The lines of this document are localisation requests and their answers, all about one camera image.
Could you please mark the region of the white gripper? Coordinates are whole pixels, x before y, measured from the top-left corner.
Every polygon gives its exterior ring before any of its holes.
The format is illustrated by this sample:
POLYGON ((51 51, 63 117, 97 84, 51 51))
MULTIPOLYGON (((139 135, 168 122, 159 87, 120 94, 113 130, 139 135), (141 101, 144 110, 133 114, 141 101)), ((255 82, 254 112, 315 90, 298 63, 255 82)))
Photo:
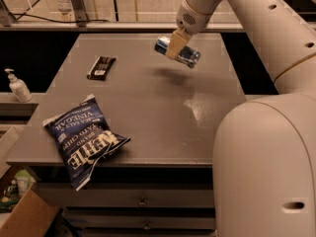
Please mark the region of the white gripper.
POLYGON ((166 56, 175 59, 191 39, 207 25, 211 13, 208 0, 183 0, 177 12, 178 29, 172 32, 166 56))

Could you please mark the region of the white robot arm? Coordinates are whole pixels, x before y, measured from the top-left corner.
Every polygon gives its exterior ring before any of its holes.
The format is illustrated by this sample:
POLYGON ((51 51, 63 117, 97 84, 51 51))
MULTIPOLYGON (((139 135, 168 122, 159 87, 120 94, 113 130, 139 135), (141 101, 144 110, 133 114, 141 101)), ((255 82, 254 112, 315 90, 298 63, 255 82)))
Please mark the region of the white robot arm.
MULTIPOLYGON (((183 0, 175 58, 222 0, 183 0)), ((221 122, 212 153, 216 237, 316 237, 316 33, 283 0, 226 0, 276 86, 221 122)))

